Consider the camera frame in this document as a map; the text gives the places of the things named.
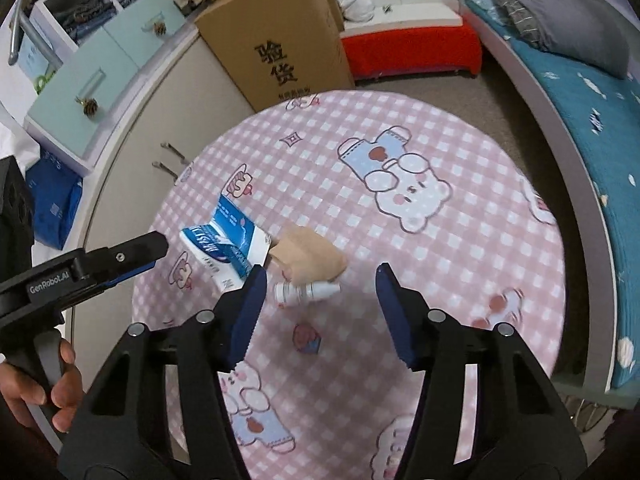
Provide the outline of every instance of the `human hand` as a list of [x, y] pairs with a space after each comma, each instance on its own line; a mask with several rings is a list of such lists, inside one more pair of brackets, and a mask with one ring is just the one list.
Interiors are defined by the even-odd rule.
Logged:
[[[74, 365], [76, 353], [66, 340], [60, 342], [60, 356], [66, 363], [65, 373], [51, 391], [52, 402], [60, 408], [53, 417], [54, 427], [63, 433], [69, 431], [71, 422], [84, 396], [82, 376]], [[0, 393], [20, 424], [37, 430], [37, 425], [27, 409], [27, 404], [42, 405], [47, 397], [44, 389], [29, 376], [8, 363], [0, 364]]]

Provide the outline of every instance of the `cabinet handle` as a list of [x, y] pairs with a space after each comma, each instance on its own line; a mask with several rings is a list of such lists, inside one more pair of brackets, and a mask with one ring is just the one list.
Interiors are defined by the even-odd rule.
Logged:
[[164, 24], [164, 22], [155, 22], [154, 32], [156, 36], [164, 36], [166, 34], [166, 25]]
[[162, 162], [158, 162], [157, 160], [154, 160], [154, 161], [151, 163], [151, 165], [152, 165], [154, 168], [158, 168], [158, 170], [162, 170], [162, 171], [164, 171], [165, 173], [170, 174], [170, 175], [174, 178], [174, 182], [175, 182], [176, 180], [178, 180], [178, 174], [177, 174], [177, 173], [174, 173], [173, 171], [171, 171], [171, 170], [170, 170], [168, 167], [166, 167]]
[[160, 143], [160, 147], [164, 148], [166, 150], [169, 150], [174, 155], [177, 155], [178, 158], [180, 158], [180, 163], [182, 165], [188, 166], [190, 164], [190, 162], [187, 160], [187, 158], [182, 153], [180, 153], [176, 148], [174, 148], [174, 146], [170, 142], [161, 142]]
[[98, 101], [93, 98], [81, 99], [76, 97], [76, 103], [82, 105], [82, 113], [87, 117], [93, 117], [98, 111]]
[[106, 76], [104, 70], [99, 68], [92, 74], [89, 81], [84, 84], [76, 96], [76, 103], [82, 106], [82, 113], [87, 117], [93, 117], [98, 111], [98, 102], [94, 98], [89, 97], [89, 95], [95, 91]]
[[153, 31], [158, 38], [164, 36], [166, 34], [166, 23], [162, 11], [158, 12], [154, 17], [148, 20], [148, 22], [142, 26], [142, 30], [144, 32]]

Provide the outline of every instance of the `red cushion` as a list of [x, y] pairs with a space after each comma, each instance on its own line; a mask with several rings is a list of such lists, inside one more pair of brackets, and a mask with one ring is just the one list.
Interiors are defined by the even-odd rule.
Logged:
[[482, 46], [468, 23], [461, 27], [386, 30], [342, 40], [356, 79], [421, 72], [469, 70], [482, 66]]

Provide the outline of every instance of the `pink checkered tablecloth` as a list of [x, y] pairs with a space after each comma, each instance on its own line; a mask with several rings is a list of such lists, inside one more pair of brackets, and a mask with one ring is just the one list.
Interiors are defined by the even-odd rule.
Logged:
[[[220, 192], [274, 240], [309, 226], [343, 250], [343, 292], [278, 309], [270, 291], [244, 362], [220, 374], [234, 434], [255, 480], [393, 478], [422, 373], [396, 357], [374, 273], [459, 322], [514, 324], [550, 373], [564, 317], [556, 221], [489, 137], [399, 94], [335, 91], [256, 114], [213, 142], [179, 179], [152, 229], [169, 252], [136, 281], [134, 320], [152, 330], [211, 308], [219, 293], [178, 239], [209, 221]], [[476, 371], [467, 367], [457, 460], [474, 436]], [[185, 446], [177, 379], [170, 429]]]

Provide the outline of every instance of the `light blue drawer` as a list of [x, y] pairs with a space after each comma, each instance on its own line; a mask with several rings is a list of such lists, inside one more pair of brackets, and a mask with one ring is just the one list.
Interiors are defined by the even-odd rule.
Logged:
[[[53, 76], [28, 115], [70, 152], [83, 158], [98, 124], [137, 72], [135, 63], [100, 28]], [[96, 100], [98, 109], [93, 117], [83, 113], [76, 97]]]
[[[173, 0], [138, 0], [104, 25], [104, 30], [142, 67], [184, 22]], [[163, 35], [156, 34], [155, 23], [164, 24]]]

